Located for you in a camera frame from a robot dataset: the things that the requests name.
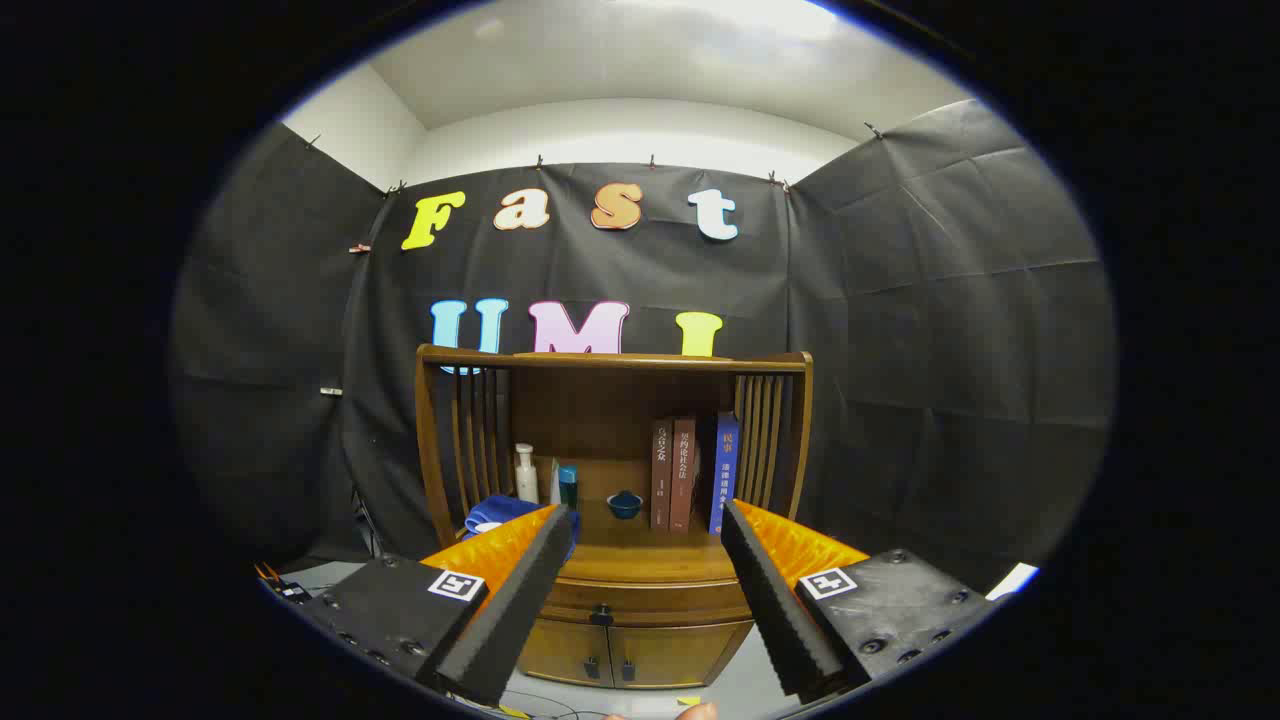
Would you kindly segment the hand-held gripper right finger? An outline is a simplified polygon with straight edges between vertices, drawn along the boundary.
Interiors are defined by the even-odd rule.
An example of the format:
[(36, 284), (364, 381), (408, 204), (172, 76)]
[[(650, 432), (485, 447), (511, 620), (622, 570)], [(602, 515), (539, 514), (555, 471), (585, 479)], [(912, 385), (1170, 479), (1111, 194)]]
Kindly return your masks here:
[(864, 553), (739, 498), (721, 539), (782, 691), (804, 703), (923, 664), (998, 607), (910, 550)]

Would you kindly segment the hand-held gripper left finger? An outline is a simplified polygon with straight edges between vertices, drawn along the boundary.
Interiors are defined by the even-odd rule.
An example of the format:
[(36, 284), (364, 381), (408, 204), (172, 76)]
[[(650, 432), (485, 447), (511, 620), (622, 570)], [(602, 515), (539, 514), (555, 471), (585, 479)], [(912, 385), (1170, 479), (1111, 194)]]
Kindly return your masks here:
[(540, 507), (426, 559), (367, 562), (300, 611), (371, 664), (493, 706), (572, 541), (571, 511)]

